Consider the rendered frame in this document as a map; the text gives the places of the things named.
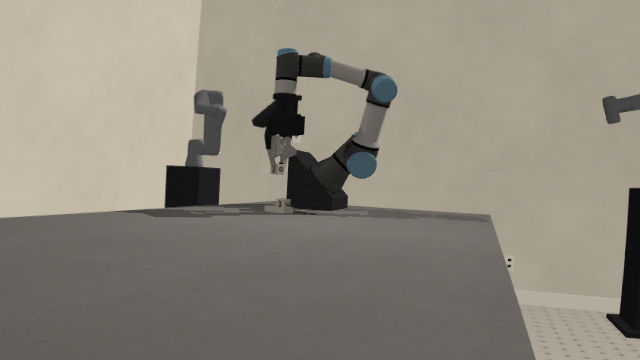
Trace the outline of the beige rectangular tray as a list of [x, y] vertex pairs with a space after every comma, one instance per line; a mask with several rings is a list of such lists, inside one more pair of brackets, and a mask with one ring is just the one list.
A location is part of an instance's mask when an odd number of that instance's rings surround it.
[[293, 213], [293, 207], [276, 207], [276, 205], [265, 205], [266, 212]]

